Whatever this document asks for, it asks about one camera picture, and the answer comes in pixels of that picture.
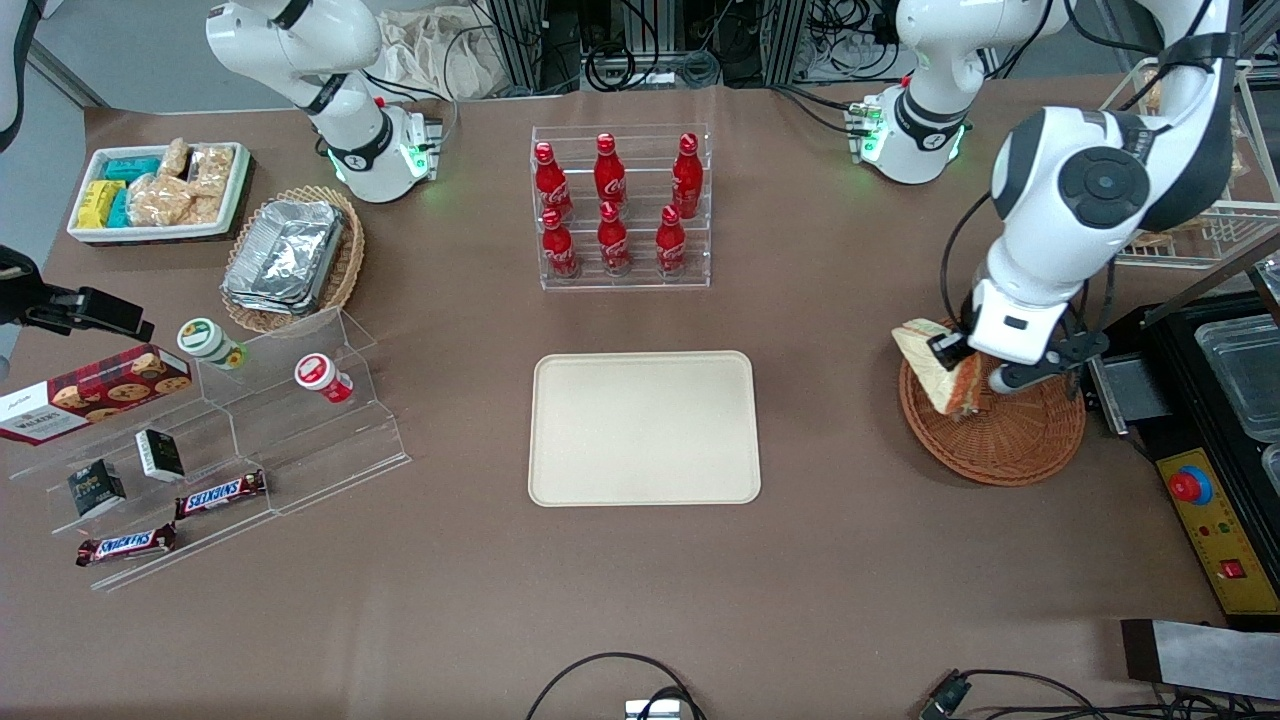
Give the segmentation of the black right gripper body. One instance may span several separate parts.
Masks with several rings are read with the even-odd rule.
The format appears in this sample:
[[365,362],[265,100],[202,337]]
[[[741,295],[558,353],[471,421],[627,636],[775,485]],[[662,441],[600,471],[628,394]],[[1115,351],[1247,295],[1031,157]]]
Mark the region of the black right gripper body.
[[24,324],[33,307],[46,302],[45,283],[35,261],[1,246],[1,324]]

